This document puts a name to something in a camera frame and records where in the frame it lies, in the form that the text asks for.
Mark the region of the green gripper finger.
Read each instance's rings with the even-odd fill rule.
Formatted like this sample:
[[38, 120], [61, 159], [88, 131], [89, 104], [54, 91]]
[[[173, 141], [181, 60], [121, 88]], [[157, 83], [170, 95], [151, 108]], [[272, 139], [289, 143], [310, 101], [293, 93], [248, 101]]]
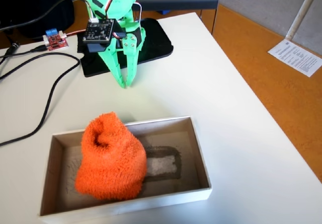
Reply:
[[122, 40], [123, 53], [127, 60], [127, 76], [126, 86], [131, 86], [137, 72], [137, 38], [133, 33], [127, 33], [127, 36]]
[[103, 60], [110, 73], [122, 88], [125, 88], [124, 79], [121, 73], [120, 64], [118, 62], [118, 56], [116, 51], [116, 44], [110, 44], [105, 51], [98, 52], [98, 55]]

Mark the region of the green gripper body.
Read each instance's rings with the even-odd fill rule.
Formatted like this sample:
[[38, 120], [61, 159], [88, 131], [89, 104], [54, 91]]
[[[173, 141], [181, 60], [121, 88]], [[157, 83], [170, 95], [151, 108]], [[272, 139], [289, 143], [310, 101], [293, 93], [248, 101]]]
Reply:
[[137, 38], [137, 49], [145, 40], [145, 30], [140, 20], [133, 18], [132, 7], [140, 6], [136, 0], [87, 0], [90, 19], [84, 33], [84, 44], [89, 50], [105, 50], [116, 44], [123, 49], [122, 40], [127, 33]]

